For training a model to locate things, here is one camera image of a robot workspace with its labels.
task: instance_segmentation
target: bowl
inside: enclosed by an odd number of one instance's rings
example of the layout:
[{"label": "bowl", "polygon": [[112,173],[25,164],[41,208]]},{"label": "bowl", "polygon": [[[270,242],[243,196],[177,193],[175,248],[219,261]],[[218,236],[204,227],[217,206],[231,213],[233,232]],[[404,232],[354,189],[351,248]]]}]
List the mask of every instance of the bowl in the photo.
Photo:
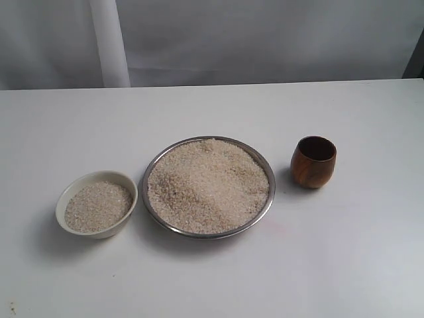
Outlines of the bowl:
[{"label": "bowl", "polygon": [[[206,139],[216,139],[216,140],[222,140],[225,142],[229,142],[231,144],[234,144],[240,148],[242,148],[244,151],[246,151],[252,158],[253,160],[264,170],[266,177],[268,178],[268,183],[270,185],[269,188],[269,192],[268,192],[268,197],[266,199],[265,205],[263,206],[262,210],[259,211],[259,213],[257,214],[257,216],[255,216],[255,218],[253,218],[252,220],[250,220],[248,223],[242,225],[241,227],[238,227],[236,229],[227,231],[227,232],[222,232],[222,233],[214,233],[214,234],[198,234],[198,233],[190,233],[187,231],[183,231],[181,229],[178,229],[176,227],[174,227],[173,225],[165,222],[153,209],[153,207],[150,204],[150,200],[148,198],[148,177],[150,176],[150,174],[153,171],[153,168],[155,167],[156,163],[159,162],[159,160],[167,153],[169,153],[170,151],[172,151],[173,149],[175,149],[176,147],[181,146],[182,144],[187,144],[189,142],[195,142],[195,141],[200,141],[200,140],[206,140]],[[236,235],[238,233],[241,233],[245,230],[247,230],[249,227],[255,225],[257,222],[259,222],[259,220],[261,220],[261,218],[263,218],[263,216],[265,215],[265,213],[269,210],[269,208],[271,207],[272,201],[274,199],[274,194],[275,194],[275,189],[276,189],[276,181],[275,181],[275,177],[274,177],[274,173],[269,165],[269,163],[267,163],[267,161],[265,160],[265,158],[259,153],[257,152],[255,149],[253,149],[252,147],[248,146],[247,144],[244,144],[238,140],[235,139],[231,139],[231,138],[227,138],[227,137],[221,137],[221,136],[200,136],[200,137],[194,137],[194,138],[189,138],[189,139],[185,139],[182,141],[179,141],[169,147],[167,147],[167,149],[163,150],[161,153],[159,153],[154,159],[153,161],[151,161],[151,163],[148,165],[143,179],[142,179],[142,189],[141,189],[141,196],[144,202],[144,205],[146,206],[148,212],[150,213],[150,215],[153,217],[153,219],[155,221],[157,221],[160,225],[162,225],[165,229],[168,229],[172,232],[175,232],[179,235],[185,236],[185,237],[189,237],[192,239],[202,239],[202,240],[213,240],[213,239],[223,239],[225,237],[230,237],[233,235]]]},{"label": "bowl", "polygon": [[[125,187],[132,195],[132,205],[128,210],[127,214],[124,215],[122,219],[116,222],[111,227],[107,229],[97,231],[97,232],[78,232],[71,229],[65,222],[65,211],[66,207],[71,198],[74,197],[83,187],[89,186],[96,182],[109,181],[114,184],[119,184],[120,186]],[[56,205],[56,219],[58,220],[59,225],[67,232],[79,235],[81,237],[88,237],[90,239],[106,239],[117,234],[128,222],[131,213],[136,205],[138,197],[137,186],[135,183],[126,175],[115,172],[115,171],[98,171],[92,174],[87,174],[74,182],[72,182],[61,194],[59,201]]]}]

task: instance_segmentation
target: bowl rim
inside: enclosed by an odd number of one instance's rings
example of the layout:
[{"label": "bowl rim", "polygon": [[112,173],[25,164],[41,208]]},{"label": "bowl rim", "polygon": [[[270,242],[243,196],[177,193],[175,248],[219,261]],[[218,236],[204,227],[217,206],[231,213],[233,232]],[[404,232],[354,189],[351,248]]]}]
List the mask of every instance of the bowl rim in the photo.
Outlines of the bowl rim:
[{"label": "bowl rim", "polygon": [[[61,218],[59,218],[59,216],[58,216],[58,205],[59,205],[59,202],[60,202],[60,200],[62,200],[62,198],[63,198],[63,196],[65,196],[66,195],[66,193],[68,192],[68,191],[70,191],[78,182],[80,182],[80,181],[82,181],[82,180],[84,180],[84,179],[86,179],[86,178],[89,178],[89,177],[92,177],[92,176],[96,176],[96,175],[98,175],[98,174],[115,174],[115,175],[119,175],[119,176],[121,176],[121,177],[124,177],[125,179],[127,179],[128,181],[130,181],[131,182],[131,184],[132,184],[132,186],[134,187],[134,193],[135,193],[135,195],[134,195],[134,197],[133,197],[133,199],[132,199],[132,205],[130,206],[130,208],[129,208],[129,210],[128,210],[128,212],[127,213],[125,213],[125,215],[123,216],[123,217],[121,217],[120,219],[119,219],[119,221],[118,222],[116,222],[115,224],[113,224],[113,225],[111,225],[110,227],[108,227],[108,228],[106,228],[106,229],[103,229],[103,230],[101,230],[101,231],[97,231],[97,232],[79,232],[79,231],[75,231],[75,230],[73,230],[73,229],[71,229],[67,224],[66,224],[66,222],[64,222],[63,224],[59,221],[59,219],[61,219]],[[136,206],[136,203],[137,203],[137,199],[138,199],[138,188],[137,188],[137,186],[136,186],[136,184],[134,183],[134,181],[130,178],[130,177],[128,177],[126,174],[123,174],[122,172],[118,172],[118,171],[114,171],[114,170],[101,170],[101,171],[96,171],[96,172],[91,172],[91,173],[89,173],[89,174],[86,174],[86,175],[84,175],[84,176],[81,176],[81,177],[79,177],[78,179],[76,179],[76,180],[74,180],[70,185],[68,185],[67,187],[66,187],[66,189],[62,192],[62,194],[60,195],[60,197],[59,197],[59,199],[58,199],[58,201],[56,202],[56,208],[55,208],[55,215],[56,215],[56,220],[57,220],[57,222],[59,223],[59,225],[65,230],[65,231],[67,231],[67,232],[69,232],[69,233],[72,233],[72,234],[75,234],[75,235],[79,235],[79,236],[83,236],[83,237],[89,237],[89,236],[92,236],[92,235],[98,235],[98,234],[102,234],[102,233],[106,233],[107,231],[110,231],[111,229],[113,229],[113,228],[115,228],[115,227],[117,227],[118,225],[120,225],[122,222],[124,222],[124,220],[125,219],[127,219],[128,217],[129,217],[129,215],[131,215],[131,213],[133,212],[133,210],[134,210],[134,208],[135,208],[135,206]]]},{"label": "bowl rim", "polygon": [[[234,144],[240,148],[242,148],[244,151],[246,151],[251,157],[252,159],[264,170],[266,177],[268,178],[268,183],[269,183],[269,191],[268,191],[268,197],[266,198],[265,204],[263,206],[263,208],[258,212],[258,214],[255,216],[255,218],[253,218],[252,220],[250,220],[249,222],[245,223],[244,225],[242,225],[241,227],[238,227],[236,229],[233,230],[229,230],[226,232],[222,232],[222,233],[215,233],[215,234],[199,234],[199,233],[191,233],[191,232],[187,232],[184,230],[181,230],[167,222],[165,222],[153,209],[153,207],[150,204],[150,200],[148,198],[148,177],[150,176],[150,174],[152,173],[154,167],[156,166],[156,164],[159,162],[159,160],[165,156],[167,153],[169,153],[170,151],[172,151],[173,149],[183,145],[183,144],[187,144],[190,142],[196,142],[196,141],[201,141],[201,140],[207,140],[207,139],[216,139],[216,140],[222,140],[225,142],[229,142],[231,144]],[[276,181],[275,181],[275,175],[274,172],[271,169],[271,166],[269,165],[269,163],[265,160],[265,158],[255,149],[253,149],[251,146],[232,139],[232,138],[228,138],[228,137],[223,137],[223,136],[197,136],[197,137],[192,137],[192,138],[188,138],[188,139],[184,139],[181,140],[179,142],[176,142],[174,144],[172,144],[171,146],[165,148],[163,151],[161,151],[152,161],[151,163],[149,163],[146,171],[144,172],[143,178],[142,178],[142,189],[141,189],[141,197],[142,200],[144,202],[145,207],[147,208],[148,212],[150,213],[150,215],[153,217],[153,219],[158,222],[160,225],[162,225],[165,229],[171,230],[174,233],[177,233],[179,235],[182,235],[184,237],[189,237],[192,239],[200,239],[200,240],[214,240],[214,239],[223,239],[225,237],[231,237],[233,235],[239,234],[247,229],[249,229],[250,227],[252,227],[253,225],[257,224],[257,222],[259,222],[259,220],[261,220],[261,218],[263,218],[263,216],[268,212],[268,210],[271,207],[271,204],[274,200],[274,196],[275,196],[275,190],[276,190]]]}]

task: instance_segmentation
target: white backdrop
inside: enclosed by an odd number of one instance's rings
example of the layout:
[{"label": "white backdrop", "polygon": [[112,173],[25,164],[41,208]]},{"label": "white backdrop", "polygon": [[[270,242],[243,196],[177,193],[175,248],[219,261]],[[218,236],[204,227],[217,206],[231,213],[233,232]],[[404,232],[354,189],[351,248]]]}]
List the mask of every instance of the white backdrop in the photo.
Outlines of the white backdrop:
[{"label": "white backdrop", "polygon": [[0,0],[0,88],[400,78],[423,27],[423,0]]}]

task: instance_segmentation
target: white ceramic bowl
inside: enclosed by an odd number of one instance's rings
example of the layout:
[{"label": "white ceramic bowl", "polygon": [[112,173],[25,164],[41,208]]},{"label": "white ceramic bowl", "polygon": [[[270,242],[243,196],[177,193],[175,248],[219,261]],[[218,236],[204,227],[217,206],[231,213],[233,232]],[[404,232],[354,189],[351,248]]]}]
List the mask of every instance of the white ceramic bowl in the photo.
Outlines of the white ceramic bowl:
[{"label": "white ceramic bowl", "polygon": [[[70,199],[73,198],[74,195],[77,194],[83,187],[102,181],[109,181],[113,182],[114,184],[119,184],[120,186],[123,186],[128,189],[128,191],[130,191],[132,195],[132,205],[128,210],[127,214],[117,223],[102,231],[83,233],[71,229],[65,222],[65,211]],[[106,239],[107,237],[111,237],[117,234],[128,222],[129,217],[131,216],[131,213],[133,212],[133,209],[136,205],[137,197],[137,186],[126,175],[115,171],[94,172],[92,174],[87,174],[81,177],[80,179],[75,180],[65,189],[65,191],[61,194],[59,198],[58,204],[56,205],[56,219],[58,220],[60,226],[69,233],[82,237],[89,237],[91,239]]]}]

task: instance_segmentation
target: brown wooden cup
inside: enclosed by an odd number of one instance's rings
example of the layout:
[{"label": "brown wooden cup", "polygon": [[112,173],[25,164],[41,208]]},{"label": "brown wooden cup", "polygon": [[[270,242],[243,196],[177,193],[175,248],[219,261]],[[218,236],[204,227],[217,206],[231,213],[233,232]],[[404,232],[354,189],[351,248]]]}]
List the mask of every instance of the brown wooden cup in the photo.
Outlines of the brown wooden cup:
[{"label": "brown wooden cup", "polygon": [[316,189],[331,178],[336,164],[336,147],[320,136],[301,139],[291,158],[290,171],[302,187]]}]

